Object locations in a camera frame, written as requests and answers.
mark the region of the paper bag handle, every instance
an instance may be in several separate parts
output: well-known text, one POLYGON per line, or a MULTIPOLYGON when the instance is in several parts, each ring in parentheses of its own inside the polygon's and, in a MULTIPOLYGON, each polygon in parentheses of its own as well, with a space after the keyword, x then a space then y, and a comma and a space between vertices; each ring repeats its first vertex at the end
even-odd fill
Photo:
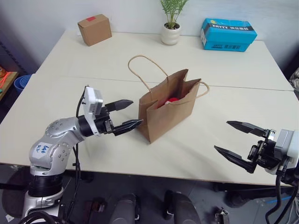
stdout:
POLYGON ((146 58, 146 59, 148 59, 149 61, 151 61, 152 63, 154 63, 165 75, 166 75, 166 77, 167 77, 167 81, 168 81, 168 74, 156 63, 156 62, 154 62, 153 60, 151 60, 150 58, 148 58, 148 57, 146 57, 146 56, 144 56, 144 55, 136 55, 136 56, 134 56, 134 57, 132 57, 130 60, 129 60, 129 62, 128 62, 128 68, 129 68, 129 70, 134 74, 134 75, 136 75, 142 82, 143 82, 143 84, 146 86, 146 88, 148 88, 148 90, 150 91, 150 93, 151 93, 151 90, 150 90, 150 87, 149 87, 149 85, 147 85, 147 83, 136 73, 136 72, 134 72, 131 68, 130 68, 130 62, 134 59, 134 58, 137 58, 137 57, 144 57, 144 58, 146 58))
POLYGON ((209 87, 209 85, 208 85, 208 84, 206 84, 206 83, 204 83, 204 82, 199 82, 199 83, 201 83, 201 84, 205 85, 205 86, 206 86, 206 88, 207 88, 207 90, 206 90, 204 93, 202 93, 202 94, 199 94, 198 96, 196 96, 196 99, 197 99, 197 98, 199 98, 199 97, 202 97, 202 96, 206 95, 206 94, 207 94, 207 93, 210 91, 210 87, 209 87))

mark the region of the blue box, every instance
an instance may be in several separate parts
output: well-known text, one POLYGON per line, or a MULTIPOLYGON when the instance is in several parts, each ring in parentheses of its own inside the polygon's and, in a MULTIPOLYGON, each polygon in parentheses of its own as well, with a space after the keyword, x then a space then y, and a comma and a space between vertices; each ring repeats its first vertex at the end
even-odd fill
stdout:
POLYGON ((247 21, 205 19, 200 38, 205 50, 246 51, 257 34, 247 21))

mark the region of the white wall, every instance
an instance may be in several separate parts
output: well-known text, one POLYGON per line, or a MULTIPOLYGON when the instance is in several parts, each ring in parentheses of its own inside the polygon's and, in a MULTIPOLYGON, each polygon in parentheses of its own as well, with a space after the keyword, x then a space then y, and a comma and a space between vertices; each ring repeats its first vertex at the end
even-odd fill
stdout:
MULTIPOLYGON (((38 64, 65 29, 94 14, 118 32, 160 33, 165 22, 159 0, 0 0, 0 23, 38 64)), ((183 35, 199 35, 206 17, 248 20, 281 68, 299 46, 298 0, 190 0, 178 19, 183 35)))

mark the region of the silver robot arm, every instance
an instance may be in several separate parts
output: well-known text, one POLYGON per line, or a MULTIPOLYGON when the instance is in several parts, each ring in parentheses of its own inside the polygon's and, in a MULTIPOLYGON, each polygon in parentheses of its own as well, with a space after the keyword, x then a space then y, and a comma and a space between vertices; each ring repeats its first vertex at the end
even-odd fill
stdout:
POLYGON ((31 148, 30 184, 25 195, 23 217, 33 211, 45 211, 58 217, 63 195, 62 177, 72 148, 91 135, 126 133, 139 126, 142 120, 130 120, 114 126, 109 113, 132 104, 119 100, 103 106, 99 91, 86 87, 82 101, 84 115, 59 119, 51 123, 44 136, 31 148))

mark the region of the white label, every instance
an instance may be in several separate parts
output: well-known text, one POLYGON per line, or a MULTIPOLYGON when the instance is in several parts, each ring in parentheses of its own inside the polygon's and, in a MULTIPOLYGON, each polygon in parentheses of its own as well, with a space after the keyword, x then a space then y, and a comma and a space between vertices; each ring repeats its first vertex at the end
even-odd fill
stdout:
POLYGON ((204 32, 203 29, 201 29, 201 32, 200 32, 200 38, 201 38, 202 43, 203 43, 204 46, 205 46, 205 44, 206 44, 206 36, 205 36, 205 32, 204 32))
POLYGON ((8 223, 9 223, 11 220, 14 220, 14 217, 10 216, 9 214, 7 214, 7 215, 5 216, 5 218, 6 218, 6 220, 7 220, 8 223))
POLYGON ((33 151, 32 157, 37 158, 37 159, 42 158, 44 155, 47 154, 47 152, 51 148, 51 146, 52 146, 52 144, 49 144, 46 142, 38 143, 33 151))

